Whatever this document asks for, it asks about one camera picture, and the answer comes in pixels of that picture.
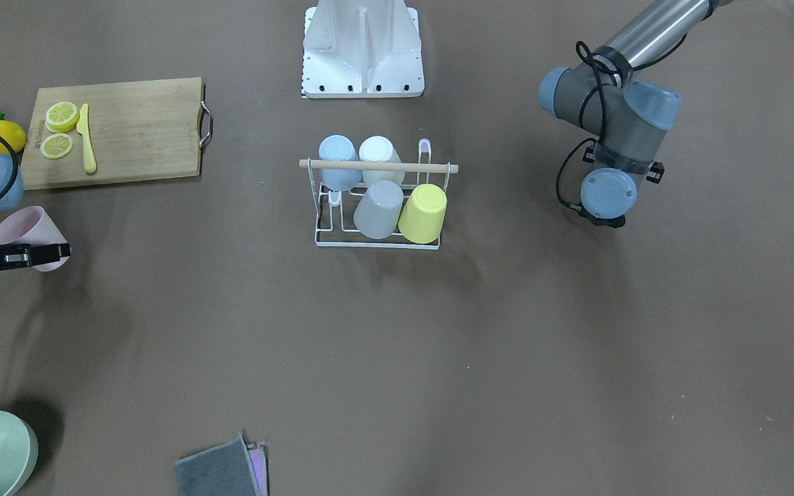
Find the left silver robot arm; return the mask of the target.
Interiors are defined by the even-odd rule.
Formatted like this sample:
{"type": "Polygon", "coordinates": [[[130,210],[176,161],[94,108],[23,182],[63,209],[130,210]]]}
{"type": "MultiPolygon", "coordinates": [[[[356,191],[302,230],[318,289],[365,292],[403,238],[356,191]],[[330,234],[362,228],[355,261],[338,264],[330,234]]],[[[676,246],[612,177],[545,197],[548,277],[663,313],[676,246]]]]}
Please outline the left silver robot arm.
{"type": "Polygon", "coordinates": [[[678,91],[639,81],[684,43],[688,32],[710,18],[720,1],[655,1],[597,48],[576,43],[579,65],[557,67],[538,89],[549,115],[589,133],[576,145],[591,169],[580,198],[561,206],[595,226],[618,229],[636,204],[640,183],[659,183],[664,166],[655,159],[680,111],[678,91]]]}

